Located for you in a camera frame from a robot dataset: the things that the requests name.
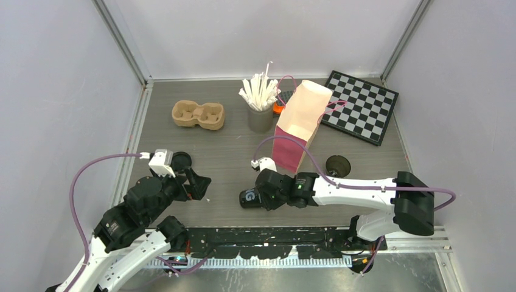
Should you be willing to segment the black paper coffee cup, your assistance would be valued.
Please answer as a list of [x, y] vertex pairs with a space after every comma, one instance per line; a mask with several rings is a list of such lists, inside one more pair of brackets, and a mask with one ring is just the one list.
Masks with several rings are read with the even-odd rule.
[[263, 201], [257, 188], [243, 190], [239, 193], [239, 203], [244, 209], [263, 208]]

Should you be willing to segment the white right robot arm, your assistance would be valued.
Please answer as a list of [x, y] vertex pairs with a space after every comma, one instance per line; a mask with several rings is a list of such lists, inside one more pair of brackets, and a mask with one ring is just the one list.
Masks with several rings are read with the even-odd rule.
[[396, 178], [344, 179], [301, 172], [290, 177], [262, 170], [255, 181], [260, 202], [266, 210], [284, 204], [307, 206], [347, 205], [367, 207], [374, 212], [353, 217], [348, 244], [364, 249], [370, 242], [393, 232], [418, 236], [434, 234], [434, 192], [410, 172]]

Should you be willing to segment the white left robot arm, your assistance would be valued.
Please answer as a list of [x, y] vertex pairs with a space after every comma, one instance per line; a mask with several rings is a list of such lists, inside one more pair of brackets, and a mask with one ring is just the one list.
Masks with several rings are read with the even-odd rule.
[[175, 176], [152, 173], [139, 179], [123, 202], [107, 210], [94, 228], [86, 252], [70, 276], [48, 291], [118, 291], [144, 265], [169, 250], [187, 250], [186, 227], [167, 216], [138, 248], [119, 261], [116, 257], [129, 248], [174, 202], [204, 198], [212, 180], [197, 175], [190, 167]]

